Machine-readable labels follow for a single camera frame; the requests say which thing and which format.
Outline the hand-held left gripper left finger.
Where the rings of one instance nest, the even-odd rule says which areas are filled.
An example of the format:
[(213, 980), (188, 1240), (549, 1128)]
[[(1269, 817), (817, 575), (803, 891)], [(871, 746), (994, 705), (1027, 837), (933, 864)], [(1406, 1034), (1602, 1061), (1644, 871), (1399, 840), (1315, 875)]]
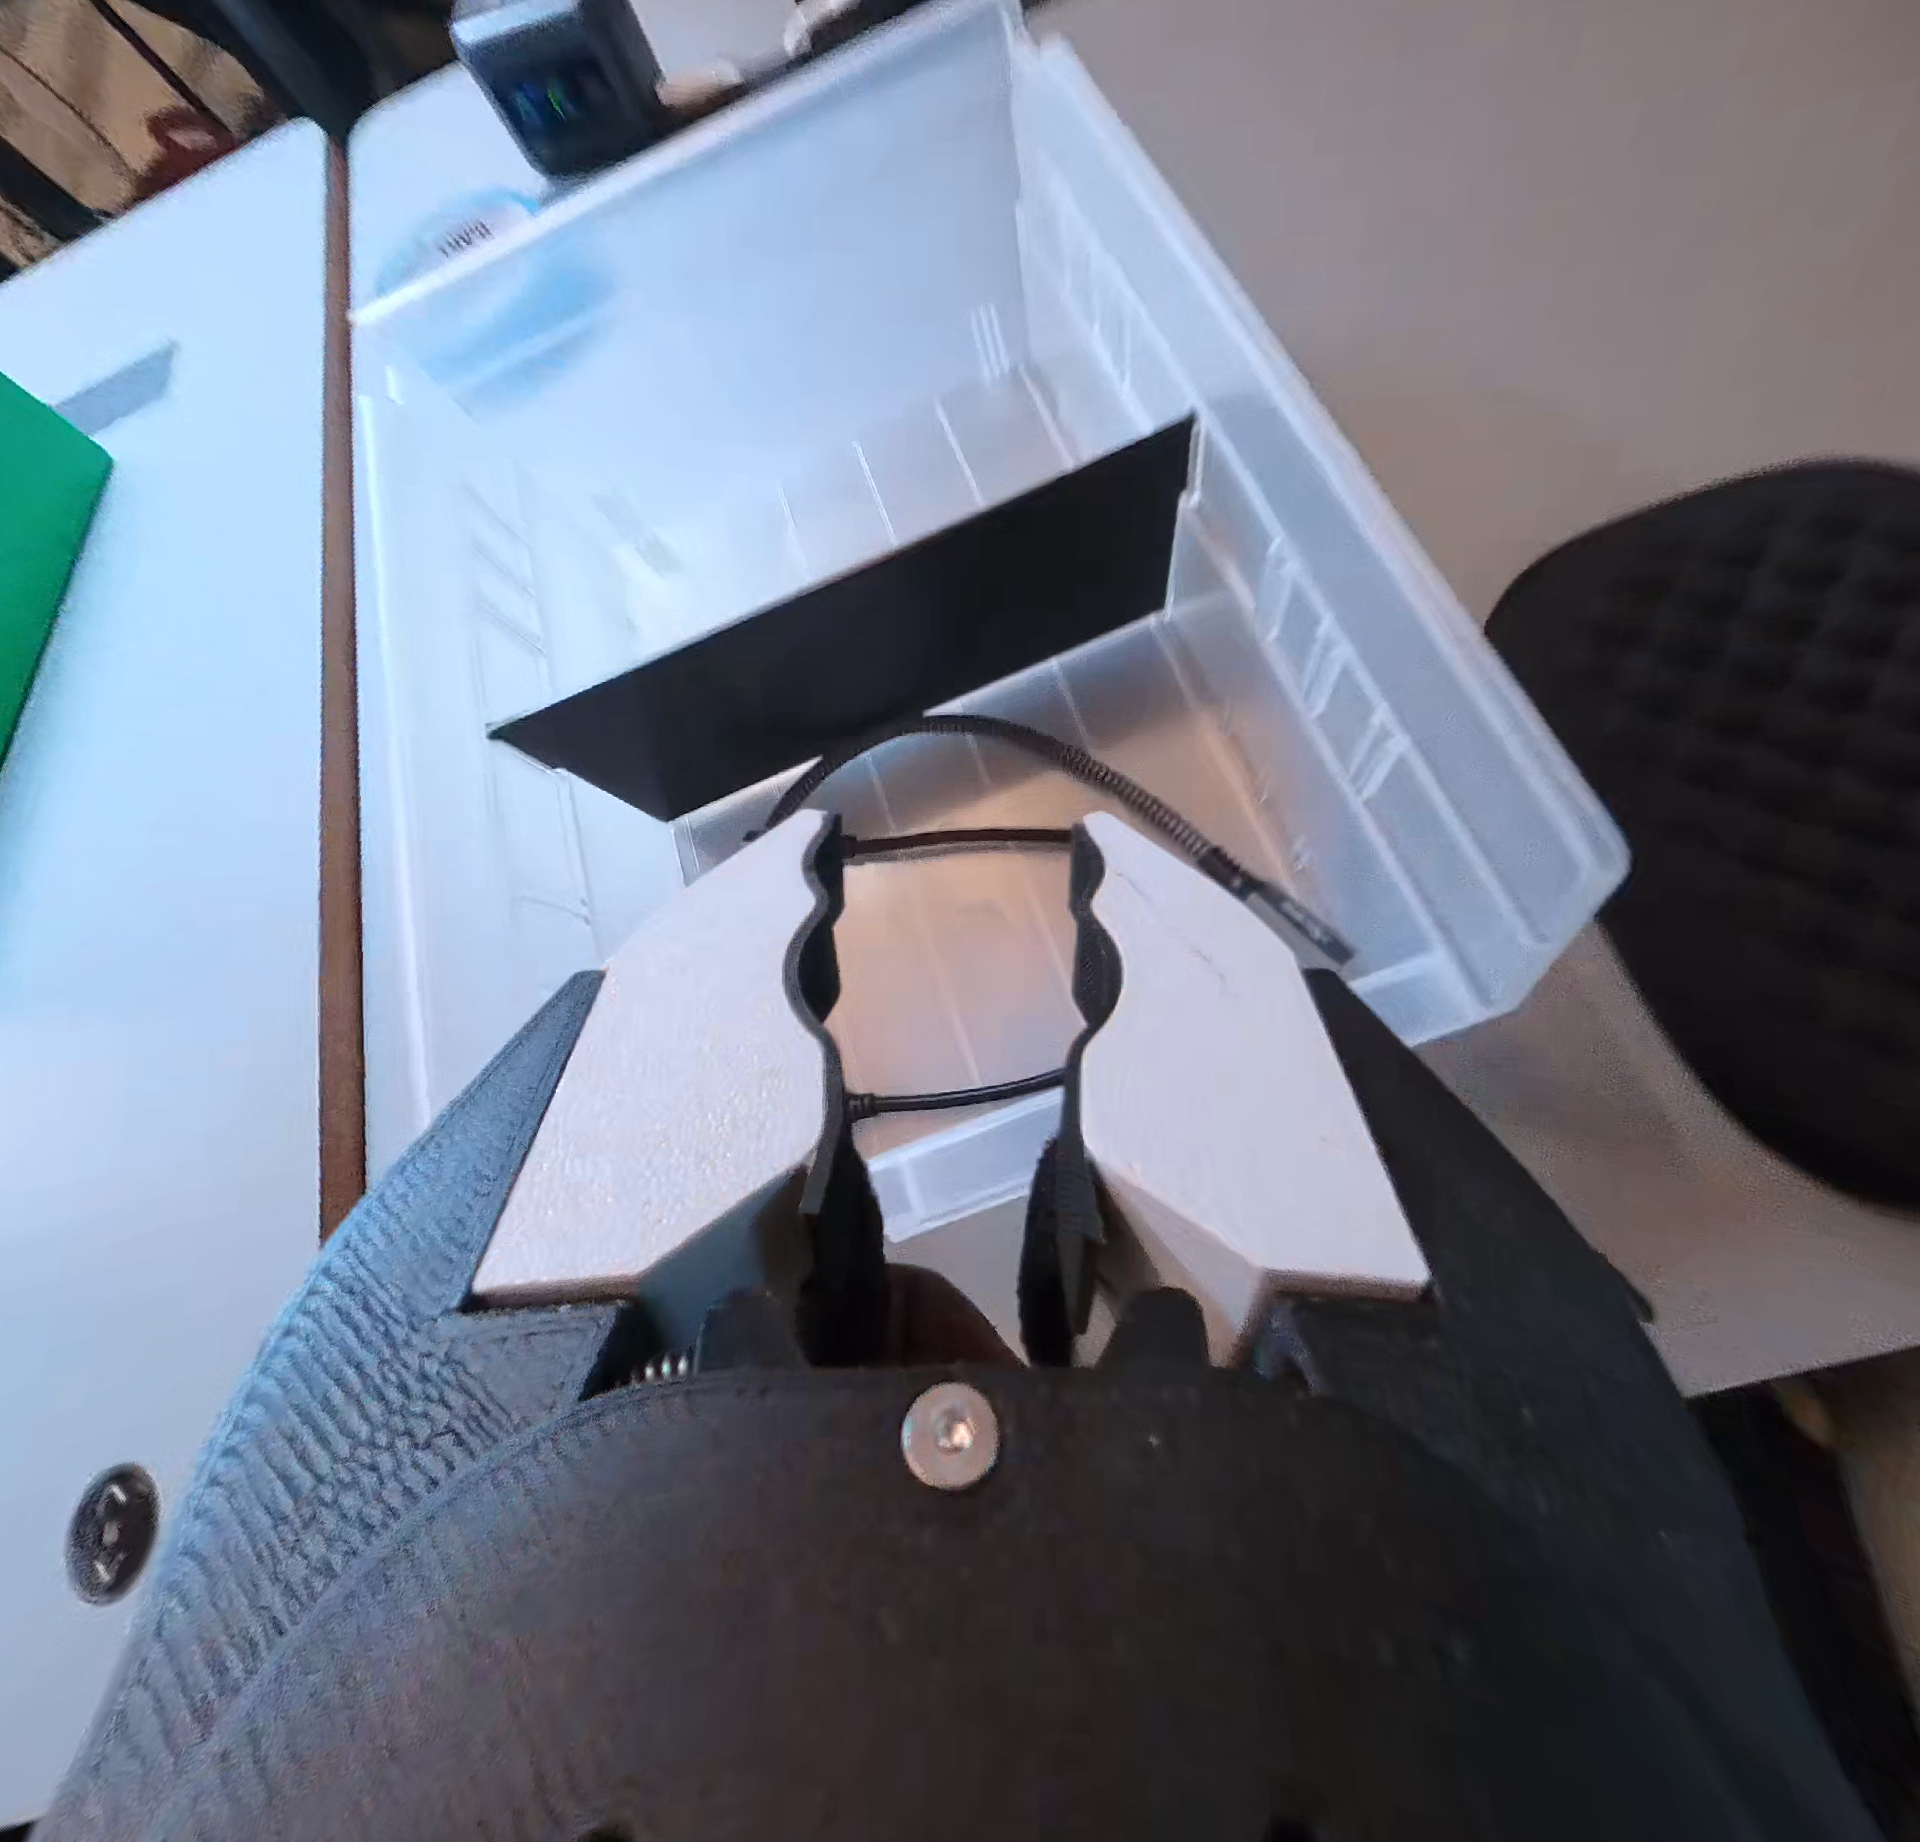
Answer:
[(484, 1308), (649, 1298), (755, 1237), (839, 1131), (839, 822), (796, 813), (659, 905), (599, 973), (483, 1253)]

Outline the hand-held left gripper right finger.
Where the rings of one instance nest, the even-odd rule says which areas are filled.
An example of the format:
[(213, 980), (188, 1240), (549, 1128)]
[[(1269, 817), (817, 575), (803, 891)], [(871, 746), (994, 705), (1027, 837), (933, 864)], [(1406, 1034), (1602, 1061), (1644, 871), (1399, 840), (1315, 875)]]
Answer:
[(1114, 1224), (1099, 1286), (1185, 1291), (1211, 1354), (1279, 1296), (1431, 1282), (1305, 969), (1259, 916), (1110, 814), (1076, 828), (1083, 1034), (1066, 1138)]

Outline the clear plastic bin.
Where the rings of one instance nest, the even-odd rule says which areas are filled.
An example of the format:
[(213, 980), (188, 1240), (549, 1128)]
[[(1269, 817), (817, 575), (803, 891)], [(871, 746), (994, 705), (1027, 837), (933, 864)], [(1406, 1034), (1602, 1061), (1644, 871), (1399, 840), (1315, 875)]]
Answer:
[(939, 0), (573, 192), (460, 71), (349, 148), (369, 1174), (803, 767), (674, 822), (495, 724), (1198, 419), (1163, 611), (939, 710), (1114, 766), (1413, 1046), (1629, 850), (1080, 64)]

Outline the black bin divider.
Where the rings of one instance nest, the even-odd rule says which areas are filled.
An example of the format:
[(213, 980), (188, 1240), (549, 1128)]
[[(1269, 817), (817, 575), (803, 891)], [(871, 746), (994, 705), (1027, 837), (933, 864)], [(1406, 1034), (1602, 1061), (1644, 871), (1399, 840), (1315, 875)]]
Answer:
[(1154, 617), (1198, 419), (495, 724), (492, 744), (674, 822)]

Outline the black quilted pouch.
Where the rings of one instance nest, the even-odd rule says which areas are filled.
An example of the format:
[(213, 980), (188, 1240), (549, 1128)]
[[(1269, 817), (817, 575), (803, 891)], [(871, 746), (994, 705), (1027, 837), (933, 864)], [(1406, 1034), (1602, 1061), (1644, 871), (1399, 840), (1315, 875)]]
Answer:
[(1916, 1215), (1916, 470), (1621, 515), (1484, 636), (1629, 845), (1598, 921), (1674, 1055), (1803, 1174)]

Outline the green flat board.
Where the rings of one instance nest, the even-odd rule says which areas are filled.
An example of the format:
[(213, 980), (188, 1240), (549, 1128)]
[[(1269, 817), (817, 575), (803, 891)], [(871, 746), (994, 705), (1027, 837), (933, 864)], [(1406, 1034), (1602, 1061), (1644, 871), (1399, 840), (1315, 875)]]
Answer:
[(3, 379), (3, 754), (13, 750), (112, 472), (102, 445)]

